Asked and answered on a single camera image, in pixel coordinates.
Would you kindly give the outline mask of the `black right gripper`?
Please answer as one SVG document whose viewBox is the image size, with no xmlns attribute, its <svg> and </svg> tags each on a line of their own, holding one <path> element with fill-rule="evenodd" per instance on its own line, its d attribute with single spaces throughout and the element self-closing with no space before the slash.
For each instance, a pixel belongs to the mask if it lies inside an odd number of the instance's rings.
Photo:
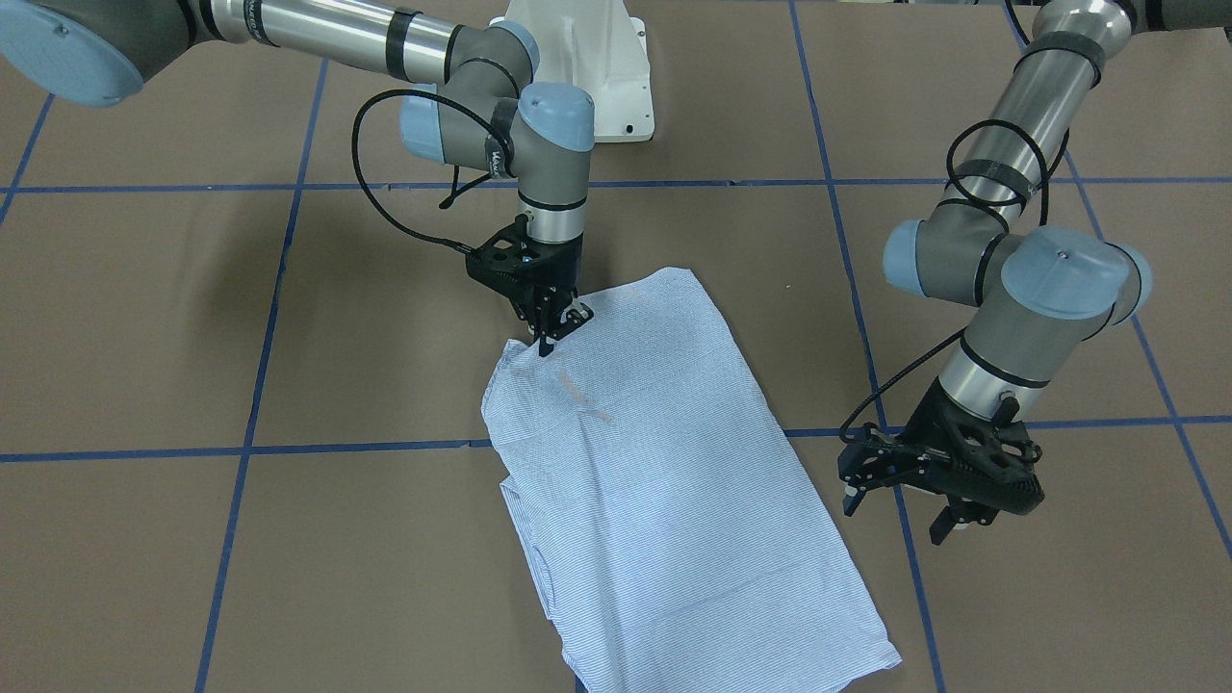
<svg viewBox="0 0 1232 693">
<path fill-rule="evenodd" d="M 527 219 L 514 219 L 466 256 L 468 276 L 508 298 L 519 321 L 536 338 L 538 355 L 593 321 L 594 311 L 578 293 L 582 236 L 545 243 L 529 236 Z"/>
</svg>

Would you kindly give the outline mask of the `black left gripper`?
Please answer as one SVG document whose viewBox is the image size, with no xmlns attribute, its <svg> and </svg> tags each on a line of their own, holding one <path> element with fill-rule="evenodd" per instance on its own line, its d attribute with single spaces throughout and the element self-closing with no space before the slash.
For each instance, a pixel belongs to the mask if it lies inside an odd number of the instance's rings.
<svg viewBox="0 0 1232 693">
<path fill-rule="evenodd" d="M 857 513 L 872 490 L 906 486 L 941 496 L 946 507 L 930 524 L 930 544 L 941 547 L 958 527 L 988 527 L 1002 512 L 1031 513 L 1044 502 L 1035 474 L 1042 450 L 1019 412 L 1016 395 L 1004 392 L 986 420 L 933 383 L 898 434 L 873 422 L 851 432 L 845 422 L 840 437 L 846 448 L 837 457 L 843 514 Z"/>
</svg>

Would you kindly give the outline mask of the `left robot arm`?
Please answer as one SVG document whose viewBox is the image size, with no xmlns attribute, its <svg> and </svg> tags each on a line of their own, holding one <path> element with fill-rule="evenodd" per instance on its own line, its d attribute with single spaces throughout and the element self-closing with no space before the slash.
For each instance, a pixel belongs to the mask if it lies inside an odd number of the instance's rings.
<svg viewBox="0 0 1232 693">
<path fill-rule="evenodd" d="M 873 490 L 920 490 L 945 501 L 929 527 L 941 544 L 1044 501 L 1027 412 L 1076 346 L 1130 321 L 1153 282 L 1127 245 L 1050 222 L 1069 127 L 1137 25 L 1131 1 L 1044 6 L 991 116 L 952 141 L 938 206 L 890 232 L 890 285 L 975 314 L 941 343 L 952 354 L 901 433 L 843 429 L 845 515 Z"/>
</svg>

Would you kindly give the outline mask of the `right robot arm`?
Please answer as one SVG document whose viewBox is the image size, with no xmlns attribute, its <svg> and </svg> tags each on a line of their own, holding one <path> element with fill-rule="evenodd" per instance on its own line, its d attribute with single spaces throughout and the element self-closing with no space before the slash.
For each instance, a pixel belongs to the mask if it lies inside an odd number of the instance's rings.
<svg viewBox="0 0 1232 693">
<path fill-rule="evenodd" d="M 595 105 L 577 85 L 537 78 L 540 48 L 524 25 L 476 28 L 379 1 L 5 1 L 1 14 L 4 58 L 87 107 L 140 92 L 206 42 L 269 44 L 402 81 L 352 123 L 351 162 L 370 203 L 361 128 L 375 105 L 397 100 L 413 155 L 517 184 L 517 215 L 484 245 L 418 240 L 461 253 L 473 280 L 508 298 L 541 355 L 591 321 L 578 284 Z"/>
</svg>

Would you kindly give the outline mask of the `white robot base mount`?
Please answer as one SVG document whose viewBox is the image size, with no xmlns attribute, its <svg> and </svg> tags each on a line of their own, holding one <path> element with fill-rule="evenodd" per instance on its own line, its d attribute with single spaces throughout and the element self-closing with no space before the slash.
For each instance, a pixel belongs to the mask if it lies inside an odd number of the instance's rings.
<svg viewBox="0 0 1232 693">
<path fill-rule="evenodd" d="M 623 1 L 510 1 L 503 18 L 538 48 L 535 81 L 570 84 L 595 105 L 598 143 L 643 143 L 655 134 L 650 54 L 643 18 Z"/>
</svg>

